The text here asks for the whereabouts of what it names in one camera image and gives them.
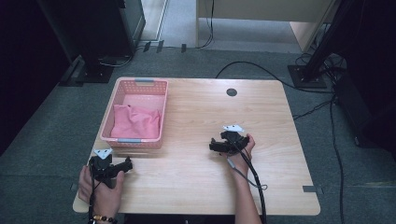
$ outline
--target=forearm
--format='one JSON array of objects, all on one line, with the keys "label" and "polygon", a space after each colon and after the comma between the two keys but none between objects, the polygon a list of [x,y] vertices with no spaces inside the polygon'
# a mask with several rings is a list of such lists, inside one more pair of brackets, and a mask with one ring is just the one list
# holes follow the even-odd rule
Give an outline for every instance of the forearm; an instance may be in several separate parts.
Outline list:
[{"label": "forearm", "polygon": [[257,212],[256,204],[250,192],[246,179],[238,174],[233,174],[236,187],[235,195],[235,224],[260,224],[262,223]]}]

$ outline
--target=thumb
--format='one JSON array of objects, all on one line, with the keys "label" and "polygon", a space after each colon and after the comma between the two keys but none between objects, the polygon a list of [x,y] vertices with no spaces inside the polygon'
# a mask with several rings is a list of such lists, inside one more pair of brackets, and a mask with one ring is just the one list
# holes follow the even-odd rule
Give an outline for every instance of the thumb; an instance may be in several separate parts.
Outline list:
[{"label": "thumb", "polygon": [[114,188],[114,190],[121,192],[122,191],[122,185],[123,185],[123,180],[125,177],[125,173],[123,171],[119,171],[119,173],[117,174],[117,178],[116,178],[116,187]]}]

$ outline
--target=bracelet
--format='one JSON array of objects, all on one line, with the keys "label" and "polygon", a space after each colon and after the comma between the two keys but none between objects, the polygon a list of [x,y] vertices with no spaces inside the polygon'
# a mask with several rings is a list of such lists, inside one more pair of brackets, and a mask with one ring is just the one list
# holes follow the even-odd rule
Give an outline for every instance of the bracelet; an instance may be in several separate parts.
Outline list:
[{"label": "bracelet", "polygon": [[95,221],[108,221],[111,222],[113,224],[117,224],[117,220],[113,217],[103,217],[103,216],[93,216],[92,218]]}]

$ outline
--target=pink towel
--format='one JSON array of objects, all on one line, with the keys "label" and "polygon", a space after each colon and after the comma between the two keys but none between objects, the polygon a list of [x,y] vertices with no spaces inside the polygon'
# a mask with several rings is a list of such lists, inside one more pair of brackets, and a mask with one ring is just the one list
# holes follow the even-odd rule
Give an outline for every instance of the pink towel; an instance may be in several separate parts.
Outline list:
[{"label": "pink towel", "polygon": [[150,138],[160,135],[160,113],[143,107],[114,105],[114,127],[111,137]]}]

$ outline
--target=gray carpet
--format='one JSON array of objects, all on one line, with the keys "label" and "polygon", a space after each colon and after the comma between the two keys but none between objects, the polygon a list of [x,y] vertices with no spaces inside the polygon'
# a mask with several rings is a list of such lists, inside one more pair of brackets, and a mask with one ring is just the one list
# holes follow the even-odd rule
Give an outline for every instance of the gray carpet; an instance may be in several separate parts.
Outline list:
[{"label": "gray carpet", "polygon": [[[87,162],[106,104],[118,77],[212,78],[228,63],[248,61],[290,82],[288,64],[298,54],[221,50],[142,49],[127,65],[116,68],[108,84],[55,87],[0,158],[1,223],[86,223],[86,214],[72,209],[78,172]],[[249,64],[234,64],[219,78],[273,79]],[[330,94],[285,87],[293,115],[330,100]],[[345,170],[346,223],[395,223],[396,163],[380,148],[353,142],[342,109],[333,106],[336,143]],[[269,216],[268,223],[341,223],[340,174],[332,146],[329,106],[296,120],[312,179],[322,187],[321,212],[314,217]]]}]

